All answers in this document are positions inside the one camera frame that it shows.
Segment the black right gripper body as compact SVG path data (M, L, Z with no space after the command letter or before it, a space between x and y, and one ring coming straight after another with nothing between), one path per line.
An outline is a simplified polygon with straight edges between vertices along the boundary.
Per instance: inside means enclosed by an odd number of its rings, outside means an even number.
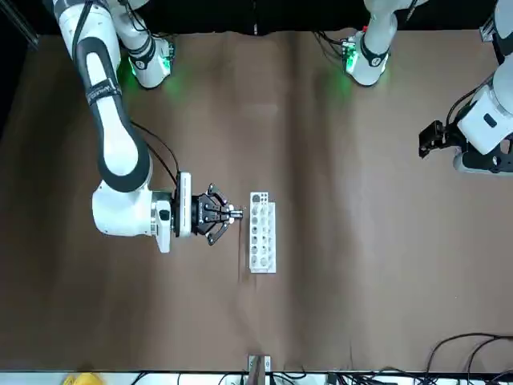
M194 235L202 235L207 237L211 228L212 223L206 222L204 213L206 204L211 204L211 197L207 193L192 196L192 207L191 207L191 231Z

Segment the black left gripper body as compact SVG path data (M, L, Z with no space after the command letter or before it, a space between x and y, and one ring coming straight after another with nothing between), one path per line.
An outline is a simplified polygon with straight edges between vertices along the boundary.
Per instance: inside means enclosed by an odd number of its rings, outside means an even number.
M449 123L444 127L443 146L445 148L468 148L468 140L456 123Z

